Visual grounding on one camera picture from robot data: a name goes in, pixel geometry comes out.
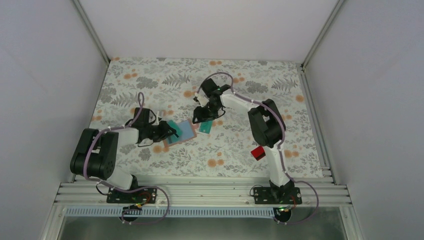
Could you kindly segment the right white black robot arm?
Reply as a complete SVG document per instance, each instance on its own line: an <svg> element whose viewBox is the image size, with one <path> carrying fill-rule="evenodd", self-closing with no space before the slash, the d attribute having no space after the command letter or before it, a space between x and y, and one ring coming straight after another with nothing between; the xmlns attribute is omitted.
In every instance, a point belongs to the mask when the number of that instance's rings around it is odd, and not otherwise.
<svg viewBox="0 0 424 240"><path fill-rule="evenodd" d="M284 203L294 189L294 181L290 179L282 157L285 140L285 124L278 112L275 102L271 99L257 101L232 91L231 86L218 86L211 78L202 82L195 93L194 100L199 103L193 111L192 123L204 123L221 117L219 111L230 108L246 114L249 120L252 136L264 150L264 157L269 167L270 195L274 202Z"/></svg>

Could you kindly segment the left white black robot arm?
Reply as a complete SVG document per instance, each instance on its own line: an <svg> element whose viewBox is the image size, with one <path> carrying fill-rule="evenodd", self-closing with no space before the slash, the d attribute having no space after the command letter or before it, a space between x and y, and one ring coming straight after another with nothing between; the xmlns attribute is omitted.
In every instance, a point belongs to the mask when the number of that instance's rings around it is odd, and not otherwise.
<svg viewBox="0 0 424 240"><path fill-rule="evenodd" d="M119 190L119 196L131 203L140 190L136 177L116 166L119 148L141 147L144 140L158 143L181 134L177 124L163 120L149 108L137 107L133 118L123 126L84 129L70 160L70 171Z"/></svg>

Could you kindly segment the teal card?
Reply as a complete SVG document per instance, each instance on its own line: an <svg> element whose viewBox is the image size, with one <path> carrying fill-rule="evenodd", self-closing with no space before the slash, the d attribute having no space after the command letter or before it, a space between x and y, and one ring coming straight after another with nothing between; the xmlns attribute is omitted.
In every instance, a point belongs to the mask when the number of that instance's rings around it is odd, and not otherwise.
<svg viewBox="0 0 424 240"><path fill-rule="evenodd" d="M209 133L211 132L211 129L212 129L213 123L214 123L214 121L213 121L213 120L211 120L211 121L206 121L206 122L202 122L202 123L199 125L199 129L198 129L198 131L199 131L200 133L203 133L203 134L209 134Z"/></svg>
<svg viewBox="0 0 424 240"><path fill-rule="evenodd" d="M177 138L178 139L182 135L182 133L183 133L183 131L181 130L181 128L173 120L167 121L167 124L169 126L168 137L169 138L174 137L174 138Z"/></svg>

